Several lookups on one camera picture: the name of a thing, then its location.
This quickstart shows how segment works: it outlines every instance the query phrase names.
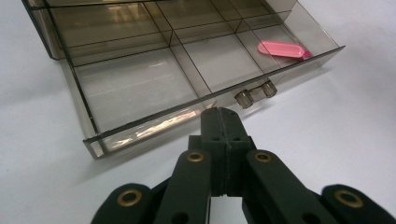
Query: white table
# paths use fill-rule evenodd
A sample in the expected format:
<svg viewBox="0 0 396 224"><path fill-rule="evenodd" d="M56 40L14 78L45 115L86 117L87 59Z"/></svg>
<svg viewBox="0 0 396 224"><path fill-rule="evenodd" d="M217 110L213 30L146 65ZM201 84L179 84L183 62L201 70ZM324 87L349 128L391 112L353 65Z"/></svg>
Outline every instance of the white table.
<svg viewBox="0 0 396 224"><path fill-rule="evenodd" d="M330 62L278 87L243 118L315 192L341 183L396 216L396 2L301 1L340 45ZM0 13L0 223L89 223L115 188L154 187L172 174L188 132L138 156L94 161L60 65L21 1ZM246 223L240 199L212 200L211 223Z"/></svg>

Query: clear plastic organizer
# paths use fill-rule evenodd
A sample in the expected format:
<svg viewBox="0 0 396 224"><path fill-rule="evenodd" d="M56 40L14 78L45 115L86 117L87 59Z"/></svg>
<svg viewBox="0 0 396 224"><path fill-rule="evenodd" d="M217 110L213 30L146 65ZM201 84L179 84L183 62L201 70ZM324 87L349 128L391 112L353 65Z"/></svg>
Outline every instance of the clear plastic organizer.
<svg viewBox="0 0 396 224"><path fill-rule="evenodd" d="M75 99L94 158L163 133L231 95L272 97L270 76L339 47L296 0L22 0ZM258 51L296 43L311 57Z"/></svg>

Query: transparent drawer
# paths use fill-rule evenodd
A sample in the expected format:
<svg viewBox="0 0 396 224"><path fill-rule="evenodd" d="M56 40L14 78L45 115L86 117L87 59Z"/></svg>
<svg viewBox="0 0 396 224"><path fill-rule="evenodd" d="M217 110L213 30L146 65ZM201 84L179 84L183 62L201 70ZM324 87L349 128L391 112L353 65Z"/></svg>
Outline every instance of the transparent drawer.
<svg viewBox="0 0 396 224"><path fill-rule="evenodd" d="M293 0L24 0L60 60L94 158L163 133L231 95L276 93L270 76L322 65L339 47ZM311 57L258 51L296 43Z"/></svg>

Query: pink object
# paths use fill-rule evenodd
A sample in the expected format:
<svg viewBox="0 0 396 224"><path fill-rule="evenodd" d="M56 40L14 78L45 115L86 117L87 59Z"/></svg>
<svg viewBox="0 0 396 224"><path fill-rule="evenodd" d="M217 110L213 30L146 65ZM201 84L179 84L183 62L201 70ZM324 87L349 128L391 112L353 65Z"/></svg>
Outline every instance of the pink object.
<svg viewBox="0 0 396 224"><path fill-rule="evenodd" d="M305 50L300 45L294 43L262 41L259 46L257 46L257 49L263 54L296 59L310 58L312 56L309 50Z"/></svg>

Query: pink plastic item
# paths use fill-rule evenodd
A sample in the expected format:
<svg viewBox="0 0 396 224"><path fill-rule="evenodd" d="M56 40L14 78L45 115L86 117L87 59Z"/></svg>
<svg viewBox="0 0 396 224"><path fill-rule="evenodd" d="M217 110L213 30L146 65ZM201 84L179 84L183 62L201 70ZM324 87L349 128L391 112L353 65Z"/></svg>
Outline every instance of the pink plastic item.
<svg viewBox="0 0 396 224"><path fill-rule="evenodd" d="M260 53L271 54L281 57L290 57L303 59L311 57L311 52L305 50L298 44L278 42L278 41L262 41L257 49Z"/></svg>

